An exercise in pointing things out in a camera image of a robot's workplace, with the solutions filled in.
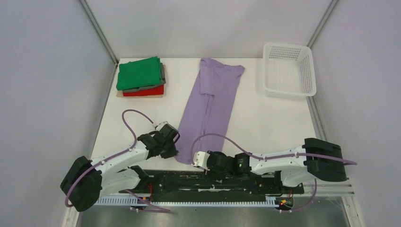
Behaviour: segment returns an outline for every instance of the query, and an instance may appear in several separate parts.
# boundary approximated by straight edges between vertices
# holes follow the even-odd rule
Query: gray floor
[[[295,206],[309,199],[295,198]],[[341,198],[317,198],[305,210],[279,214],[270,208],[188,208],[172,207],[172,214],[139,213],[127,207],[94,206],[82,212],[80,227],[347,227]]]

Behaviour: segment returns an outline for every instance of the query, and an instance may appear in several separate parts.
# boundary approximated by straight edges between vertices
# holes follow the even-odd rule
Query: red folded cloth
[[[134,97],[134,96],[159,96],[164,94],[164,85],[146,89],[142,91],[135,91],[135,92],[122,92],[122,96],[124,97]]]

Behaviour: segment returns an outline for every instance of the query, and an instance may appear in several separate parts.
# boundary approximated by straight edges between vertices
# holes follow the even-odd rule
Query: folded clothing
[[[136,87],[136,88],[132,88],[132,89],[127,89],[127,90],[123,90],[123,92],[136,92],[136,91],[142,91],[142,90],[146,90],[146,89],[151,89],[151,88],[155,88],[155,87],[159,87],[163,84],[166,83],[166,73],[165,73],[165,68],[164,65],[162,63],[160,63],[160,83],[156,84],[156,85],[150,85],[150,86],[144,86],[144,87]]]
[[[136,92],[122,92],[124,97],[158,96],[164,94],[164,85]]]
[[[200,60],[200,70],[178,127],[181,137],[175,146],[179,153],[174,157],[178,162],[190,164],[196,151],[222,151],[224,139],[216,136],[201,138],[193,151],[191,146],[206,133],[226,135],[244,70],[243,66],[225,65],[210,58]]]
[[[119,65],[117,90],[160,84],[160,59],[151,57]]]

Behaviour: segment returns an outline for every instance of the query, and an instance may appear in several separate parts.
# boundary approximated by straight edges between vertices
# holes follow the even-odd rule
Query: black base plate
[[[216,182],[205,177],[203,172],[195,171],[160,171],[144,170],[148,179],[141,179],[140,184],[131,191],[133,193],[150,193],[152,185],[152,201],[155,202],[237,202],[266,201],[266,195],[280,196],[303,194],[304,187],[289,188],[280,185],[273,176],[252,174],[247,177],[227,177]],[[214,189],[221,191],[204,191]]]

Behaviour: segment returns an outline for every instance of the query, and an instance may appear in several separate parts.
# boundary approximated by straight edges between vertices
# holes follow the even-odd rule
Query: green folded shirt
[[[117,90],[160,84],[160,58],[151,57],[119,65]]]

